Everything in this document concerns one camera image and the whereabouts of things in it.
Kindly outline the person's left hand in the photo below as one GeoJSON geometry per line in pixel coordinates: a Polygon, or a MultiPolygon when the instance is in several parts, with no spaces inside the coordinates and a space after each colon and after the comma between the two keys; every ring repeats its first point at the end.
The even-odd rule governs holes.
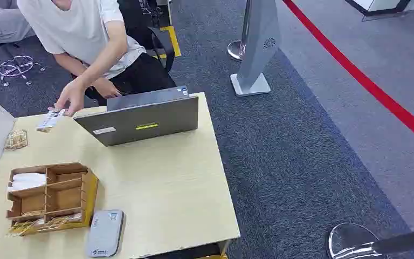
{"type": "Polygon", "coordinates": [[[63,88],[60,97],[50,110],[58,112],[65,109],[64,116],[74,116],[84,108],[85,89],[85,84],[79,78],[74,79],[63,88]]]}

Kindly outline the person's right hand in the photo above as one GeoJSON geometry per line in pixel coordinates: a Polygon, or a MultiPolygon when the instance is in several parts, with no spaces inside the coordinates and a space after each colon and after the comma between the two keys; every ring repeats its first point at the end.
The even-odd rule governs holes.
{"type": "Polygon", "coordinates": [[[115,87],[115,85],[106,78],[98,78],[92,83],[92,86],[105,99],[122,96],[121,92],[115,87]]]}

